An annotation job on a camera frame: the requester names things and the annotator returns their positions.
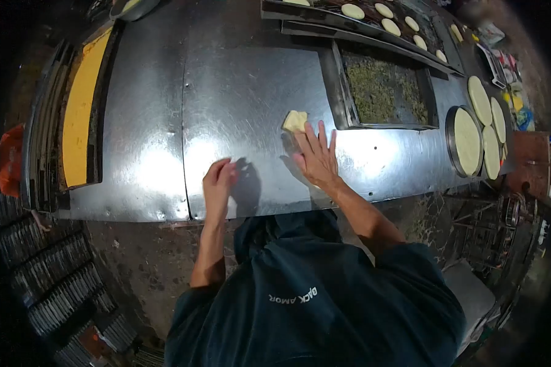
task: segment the scratched metal surface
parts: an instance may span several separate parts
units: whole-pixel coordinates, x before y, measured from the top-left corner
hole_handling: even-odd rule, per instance
[[[178,2],[127,24],[103,126],[102,182],[70,191],[63,217],[107,221],[190,218],[182,159],[182,27]]]
[[[260,19],[258,1],[176,4],[126,26],[106,106],[104,181],[73,190],[69,216],[201,220],[202,177],[228,156],[242,170],[229,218],[332,207],[301,177],[289,158],[294,145],[280,129],[291,109],[307,111],[313,126],[323,120],[328,138],[335,121],[343,128],[338,98],[327,98],[327,88],[335,93],[330,44],[282,35],[278,22]],[[470,106],[467,80],[432,83],[439,129],[338,132],[339,174],[367,200],[485,179],[458,176],[445,142],[448,109]],[[501,172],[510,169],[505,163]]]

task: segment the metal bowl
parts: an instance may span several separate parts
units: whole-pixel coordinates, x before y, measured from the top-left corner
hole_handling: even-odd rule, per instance
[[[479,135],[478,166],[470,176],[465,174],[465,172],[463,171],[463,167],[461,166],[461,162],[459,161],[459,155],[457,154],[457,147],[455,146],[455,114],[460,108],[470,114],[471,119],[475,123],[475,127],[478,129]],[[445,121],[445,137],[447,138],[447,150],[449,151],[449,158],[451,159],[451,163],[455,167],[457,174],[459,174],[461,177],[477,176],[480,169],[482,168],[482,163],[484,162],[484,138],[482,136],[481,125],[479,124],[478,119],[471,108],[469,108],[468,106],[453,106],[449,109],[449,111],[447,112],[447,121]]]
[[[123,12],[123,8],[127,2],[128,0],[118,0],[110,8],[110,19],[122,19],[126,22],[133,22],[153,10],[160,0],[140,0],[137,4]]]

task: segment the person's right hand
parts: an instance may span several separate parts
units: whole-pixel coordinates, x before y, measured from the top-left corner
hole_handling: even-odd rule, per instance
[[[327,147],[327,136],[324,133],[322,120],[318,122],[318,137],[314,134],[308,121],[304,123],[304,129],[306,133],[294,133],[302,151],[302,154],[294,153],[294,161],[311,184],[329,193],[339,179],[337,157],[335,156],[337,130],[332,131],[331,145]]]

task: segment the flattened dough round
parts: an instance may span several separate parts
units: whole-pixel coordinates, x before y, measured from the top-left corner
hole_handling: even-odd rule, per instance
[[[484,164],[490,180],[495,180],[500,172],[500,149],[498,137],[492,126],[484,126]]]
[[[451,25],[451,31],[453,32],[453,34],[455,34],[455,37],[459,42],[463,42],[463,36],[461,35],[459,28],[455,24]]]
[[[506,143],[506,122],[504,120],[504,113],[502,112],[502,107],[498,100],[492,97],[490,99],[490,104],[492,105],[492,115],[494,118],[494,127],[496,128],[496,134],[498,135],[498,140],[500,143]]]
[[[357,5],[344,4],[341,7],[341,11],[343,12],[343,14],[345,14],[349,18],[353,18],[353,19],[363,19],[363,18],[365,18],[365,13]]]
[[[408,26],[412,28],[414,32],[420,31],[420,27],[418,26],[417,21],[412,19],[411,17],[404,18],[404,22],[406,22],[406,24],[408,24]]]
[[[437,50],[437,52],[435,52],[435,55],[436,55],[442,62],[447,63],[447,56],[445,56],[445,54],[443,54],[443,52],[442,52],[441,50]]]
[[[422,39],[422,37],[420,37],[419,35],[414,35],[414,37],[412,38],[414,39],[414,43],[416,43],[418,47],[422,48],[425,51],[428,50],[426,48],[426,42]]]
[[[382,26],[384,27],[384,29],[386,31],[392,33],[393,35],[396,35],[396,36],[400,37],[400,35],[402,34],[400,32],[400,28],[398,28],[396,23],[394,23],[393,21],[391,21],[388,18],[382,19]]]
[[[467,90],[470,92],[471,104],[478,115],[479,121],[485,126],[492,125],[492,106],[482,82],[477,76],[471,76],[467,82]]]
[[[284,2],[290,2],[296,5],[310,6],[310,3],[306,0],[284,0]]]
[[[393,18],[394,13],[389,9],[389,7],[385,6],[384,4],[380,4],[379,2],[375,3],[375,10],[378,11],[378,13],[382,14],[386,18]]]
[[[480,140],[478,128],[470,114],[460,108],[455,113],[455,148],[463,172],[472,176],[482,158],[480,151]]]
[[[286,116],[286,121],[284,121],[284,125],[281,128],[291,133],[294,133],[296,131],[301,131],[304,133],[304,123],[306,121],[308,121],[308,114],[306,112],[298,112],[292,110],[288,112],[288,115]]]

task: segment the yellow board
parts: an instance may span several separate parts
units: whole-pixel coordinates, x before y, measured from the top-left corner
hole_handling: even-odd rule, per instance
[[[92,99],[111,29],[84,46],[81,64],[69,92],[62,138],[63,172],[67,187],[86,184]]]

